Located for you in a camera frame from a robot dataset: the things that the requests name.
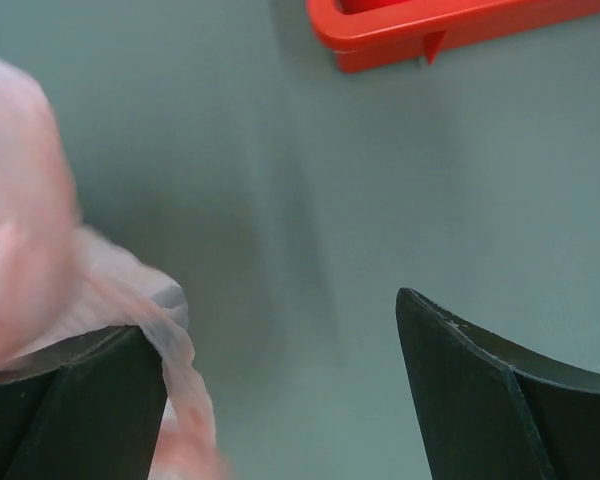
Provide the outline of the pink printed plastic bag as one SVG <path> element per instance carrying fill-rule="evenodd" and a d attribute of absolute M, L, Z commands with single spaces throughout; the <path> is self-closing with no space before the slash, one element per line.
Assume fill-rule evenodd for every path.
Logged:
<path fill-rule="evenodd" d="M 140 293 L 82 223 L 52 106 L 26 71 L 0 60 L 0 370 L 47 336 L 110 325 L 140 328 L 160 355 L 171 414 L 161 425 L 154 479 L 223 479 L 212 401 L 178 313 Z"/>

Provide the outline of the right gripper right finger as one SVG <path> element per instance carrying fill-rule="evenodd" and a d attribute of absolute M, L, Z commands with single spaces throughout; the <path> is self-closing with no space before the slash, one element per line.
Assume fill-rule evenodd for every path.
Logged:
<path fill-rule="evenodd" d="M 600 374 L 396 297 L 401 350 L 437 480 L 600 479 Z"/>

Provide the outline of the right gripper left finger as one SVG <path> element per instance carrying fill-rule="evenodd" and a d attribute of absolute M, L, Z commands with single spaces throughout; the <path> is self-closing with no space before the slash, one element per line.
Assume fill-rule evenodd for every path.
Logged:
<path fill-rule="evenodd" d="M 145 479 L 165 402 L 160 357 L 137 327 L 46 347 L 0 372 L 0 479 Z"/>

